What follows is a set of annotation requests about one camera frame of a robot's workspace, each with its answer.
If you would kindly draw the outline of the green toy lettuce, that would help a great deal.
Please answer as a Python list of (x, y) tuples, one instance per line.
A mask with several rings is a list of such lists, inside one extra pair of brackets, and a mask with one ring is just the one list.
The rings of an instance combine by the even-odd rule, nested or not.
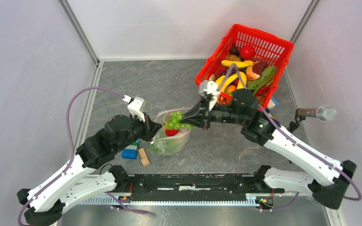
[(173, 155), (185, 146), (181, 139), (156, 140), (149, 145), (150, 150), (158, 155)]

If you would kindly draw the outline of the single yellow toy banana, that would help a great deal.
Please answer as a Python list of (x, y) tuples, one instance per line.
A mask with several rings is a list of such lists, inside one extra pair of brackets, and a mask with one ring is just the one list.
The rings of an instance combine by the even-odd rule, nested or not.
[(253, 66), (254, 61), (247, 60), (247, 61), (230, 61), (230, 60), (222, 60), (221, 64), (225, 67), (232, 67), (235, 65), (238, 69), (245, 69), (250, 66)]

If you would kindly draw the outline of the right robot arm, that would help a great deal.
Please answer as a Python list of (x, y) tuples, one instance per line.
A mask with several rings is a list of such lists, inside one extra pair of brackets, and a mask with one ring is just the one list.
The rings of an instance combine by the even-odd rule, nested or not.
[(247, 140), (277, 152), (301, 168), (300, 172), (289, 172), (262, 166), (263, 174), (253, 180), (259, 192), (270, 188), (296, 191), (337, 210), (348, 187), (354, 186), (354, 162), (330, 158), (295, 137), (266, 111), (260, 111), (258, 99), (248, 89), (236, 90), (229, 105), (218, 104), (212, 93), (202, 91), (199, 102), (184, 114), (181, 122), (202, 129), (208, 129), (212, 122), (240, 124)]

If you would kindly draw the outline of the green toy grapes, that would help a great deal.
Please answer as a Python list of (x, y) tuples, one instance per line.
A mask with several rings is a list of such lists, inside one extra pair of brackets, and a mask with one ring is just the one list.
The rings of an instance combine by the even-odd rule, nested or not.
[(182, 123), (184, 118), (182, 111), (173, 111), (169, 113), (169, 118), (165, 120), (165, 129), (193, 129), (192, 125)]

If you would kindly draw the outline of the red toy apple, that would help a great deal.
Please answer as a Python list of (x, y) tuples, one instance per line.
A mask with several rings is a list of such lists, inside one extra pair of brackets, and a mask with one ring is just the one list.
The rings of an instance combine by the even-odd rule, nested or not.
[(179, 133), (179, 129), (165, 129), (165, 135), (167, 137), (173, 137)]

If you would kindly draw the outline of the clear zip top bag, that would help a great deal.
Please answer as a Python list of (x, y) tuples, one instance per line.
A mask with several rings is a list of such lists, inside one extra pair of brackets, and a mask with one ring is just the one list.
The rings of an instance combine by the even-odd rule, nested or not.
[(180, 123), (189, 108), (176, 108), (161, 111), (155, 122), (162, 125), (150, 142), (150, 150), (158, 155), (173, 155), (178, 153), (188, 142), (192, 126)]

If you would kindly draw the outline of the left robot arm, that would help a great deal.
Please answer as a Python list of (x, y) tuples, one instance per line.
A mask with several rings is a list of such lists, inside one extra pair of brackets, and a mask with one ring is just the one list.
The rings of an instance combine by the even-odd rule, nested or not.
[(21, 189), (17, 198), (23, 205), (18, 224), (24, 219), (29, 226), (50, 226), (75, 205), (101, 193), (129, 187), (129, 177), (120, 165), (81, 185), (76, 183), (102, 168), (115, 155), (132, 143), (142, 139), (151, 141), (162, 128), (143, 114), (137, 116), (116, 115), (95, 135), (72, 151), (69, 161), (44, 183), (34, 189)]

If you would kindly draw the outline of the red toy tomato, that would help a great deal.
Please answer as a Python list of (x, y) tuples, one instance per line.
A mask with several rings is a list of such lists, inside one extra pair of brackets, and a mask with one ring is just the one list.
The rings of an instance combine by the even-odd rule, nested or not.
[(255, 48), (249, 45), (245, 45), (239, 49), (239, 56), (244, 60), (254, 58), (256, 55)]

